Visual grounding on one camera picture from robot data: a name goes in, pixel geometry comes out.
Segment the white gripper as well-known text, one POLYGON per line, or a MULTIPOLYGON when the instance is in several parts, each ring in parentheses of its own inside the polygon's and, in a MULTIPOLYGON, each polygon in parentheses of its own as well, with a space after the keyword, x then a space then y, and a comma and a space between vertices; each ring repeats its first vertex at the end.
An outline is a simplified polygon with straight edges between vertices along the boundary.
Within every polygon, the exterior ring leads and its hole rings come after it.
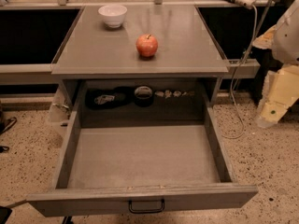
POLYGON ((294 0, 276 26, 256 37, 252 45, 272 49, 276 60, 289 63, 277 72, 269 71, 264 79, 255 121, 259 127, 269 128, 299 99, 299 66, 293 65, 299 64, 299 0, 294 0))

